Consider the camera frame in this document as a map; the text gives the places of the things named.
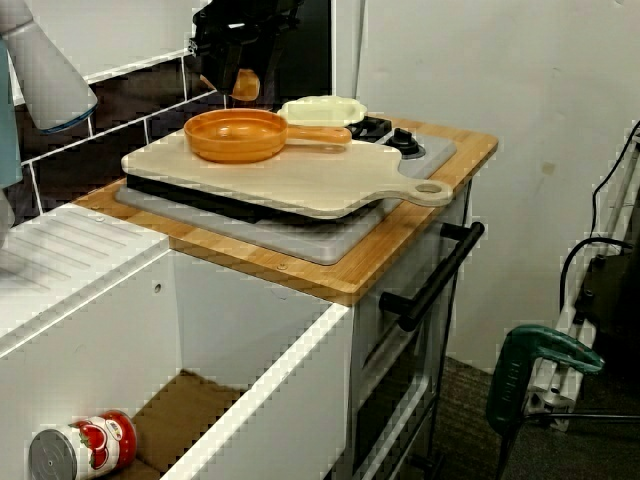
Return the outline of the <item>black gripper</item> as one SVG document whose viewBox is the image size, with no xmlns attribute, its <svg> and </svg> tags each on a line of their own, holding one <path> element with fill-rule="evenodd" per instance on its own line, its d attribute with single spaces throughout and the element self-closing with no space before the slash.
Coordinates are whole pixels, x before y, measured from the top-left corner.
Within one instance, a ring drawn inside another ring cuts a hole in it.
<svg viewBox="0 0 640 480">
<path fill-rule="evenodd" d="M 253 8 L 230 12 L 224 12 L 222 8 L 201 9 L 193 16 L 192 52 L 205 53 L 202 56 L 202 75 L 218 92 L 230 95 L 237 77 L 238 47 L 295 29 L 299 23 L 297 14 L 298 8 L 262 11 Z M 265 44 L 260 70 L 262 95 L 274 94 L 279 59 L 278 43 Z"/>
</svg>

